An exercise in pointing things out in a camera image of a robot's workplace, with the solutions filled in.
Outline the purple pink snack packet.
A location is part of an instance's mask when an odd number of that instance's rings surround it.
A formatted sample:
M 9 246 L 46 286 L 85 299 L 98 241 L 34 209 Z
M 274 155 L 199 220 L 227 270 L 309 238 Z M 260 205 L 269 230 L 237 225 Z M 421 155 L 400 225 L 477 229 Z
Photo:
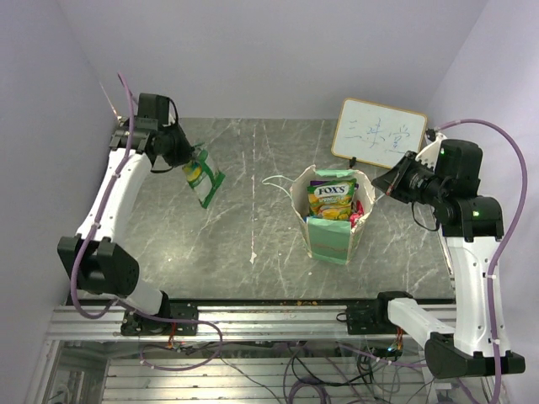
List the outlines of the purple pink snack packet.
M 365 211 L 364 211 L 363 204 L 361 203 L 359 199 L 353 201 L 350 206 L 351 206 L 351 212 L 349 216 L 349 222 L 350 222 L 350 226 L 354 228 L 357 226 L 359 219 L 364 216 Z

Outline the green patterned paper bag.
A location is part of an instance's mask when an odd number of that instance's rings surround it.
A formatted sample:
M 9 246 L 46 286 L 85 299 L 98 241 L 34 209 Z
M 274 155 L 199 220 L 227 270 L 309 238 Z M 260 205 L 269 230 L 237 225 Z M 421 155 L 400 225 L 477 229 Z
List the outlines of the green patterned paper bag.
M 274 175 L 262 184 L 285 192 L 310 258 L 347 264 L 355 254 L 376 203 L 365 173 L 307 167 L 296 179 Z

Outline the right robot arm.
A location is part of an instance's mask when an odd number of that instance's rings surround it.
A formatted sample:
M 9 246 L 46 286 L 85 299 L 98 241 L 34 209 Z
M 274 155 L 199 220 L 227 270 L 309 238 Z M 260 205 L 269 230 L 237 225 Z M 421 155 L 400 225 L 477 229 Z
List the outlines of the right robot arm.
M 504 237 L 499 202 L 478 194 L 481 148 L 470 141 L 437 140 L 408 151 L 387 173 L 372 180 L 386 196 L 432 208 L 454 274 L 456 325 L 444 325 L 412 297 L 391 293 L 371 313 L 379 332 L 402 328 L 424 349 L 437 379 L 521 374 L 523 356 L 512 351 L 503 329 L 499 270 L 494 254 Z

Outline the yellow Fox's candy bag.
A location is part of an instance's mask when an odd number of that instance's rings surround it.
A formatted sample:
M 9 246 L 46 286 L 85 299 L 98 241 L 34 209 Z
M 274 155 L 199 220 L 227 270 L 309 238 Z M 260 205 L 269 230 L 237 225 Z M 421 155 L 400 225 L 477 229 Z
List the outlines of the yellow Fox's candy bag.
M 309 213 L 329 221 L 347 221 L 355 195 L 355 178 L 325 181 L 307 187 Z

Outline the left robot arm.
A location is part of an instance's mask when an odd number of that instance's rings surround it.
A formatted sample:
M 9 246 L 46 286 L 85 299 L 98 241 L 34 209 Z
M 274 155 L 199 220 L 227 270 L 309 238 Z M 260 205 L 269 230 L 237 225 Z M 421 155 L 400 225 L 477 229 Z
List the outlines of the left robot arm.
M 143 280 L 139 263 L 123 246 L 125 231 L 156 159 L 174 169 L 189 162 L 195 149 L 170 97 L 142 93 L 130 108 L 111 136 L 104 178 L 88 215 L 73 236 L 60 239 L 57 252 L 70 279 L 72 304 L 83 317 L 97 320 L 105 313 L 85 311 L 79 292 L 108 295 L 105 310 L 118 304 L 140 316 L 149 332 L 162 334 L 172 322 L 168 295 Z

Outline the green snack packet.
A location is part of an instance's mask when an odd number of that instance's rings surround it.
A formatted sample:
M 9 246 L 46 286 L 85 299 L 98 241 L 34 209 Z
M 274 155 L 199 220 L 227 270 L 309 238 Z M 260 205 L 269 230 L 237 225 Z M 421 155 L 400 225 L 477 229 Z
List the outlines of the green snack packet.
M 202 147 L 195 148 L 194 156 L 182 166 L 182 172 L 200 206 L 206 209 L 220 188 L 225 173 L 218 167 L 210 153 Z

